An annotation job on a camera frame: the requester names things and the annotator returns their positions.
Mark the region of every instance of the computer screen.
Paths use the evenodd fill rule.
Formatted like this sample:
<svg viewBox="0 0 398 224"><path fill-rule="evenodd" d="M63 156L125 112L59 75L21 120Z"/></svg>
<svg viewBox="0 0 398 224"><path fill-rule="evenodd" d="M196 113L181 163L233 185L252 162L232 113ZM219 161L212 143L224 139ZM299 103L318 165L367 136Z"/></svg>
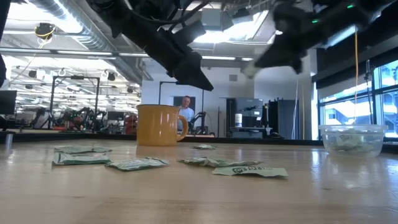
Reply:
<svg viewBox="0 0 398 224"><path fill-rule="evenodd" d="M0 114L14 114L17 91L0 90Z"/></svg>
<svg viewBox="0 0 398 224"><path fill-rule="evenodd" d="M123 120L124 120L124 112L117 112L117 111L108 112L108 121L123 121Z"/></svg>

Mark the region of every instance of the pipe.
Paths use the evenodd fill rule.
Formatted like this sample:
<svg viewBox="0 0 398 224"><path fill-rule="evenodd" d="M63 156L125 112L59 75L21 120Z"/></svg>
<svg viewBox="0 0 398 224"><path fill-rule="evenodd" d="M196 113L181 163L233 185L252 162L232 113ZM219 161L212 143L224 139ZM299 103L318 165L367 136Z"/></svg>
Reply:
<svg viewBox="0 0 398 224"><path fill-rule="evenodd" d="M84 45L88 50L91 51L118 51L115 46L102 34L102 32L95 26L93 21L81 10L81 8L71 0L29 0L30 3L38 7L39 9L51 13L54 17L60 21L67 21L67 26L82 28L82 35L89 35L89 37L73 37L76 41ZM67 27L62 27L66 32L69 32ZM121 74L130 82L136 82L141 84L142 77L139 76L140 70L136 67L132 67L127 64L123 58L117 58L116 60L109 61L108 63L118 68Z"/></svg>

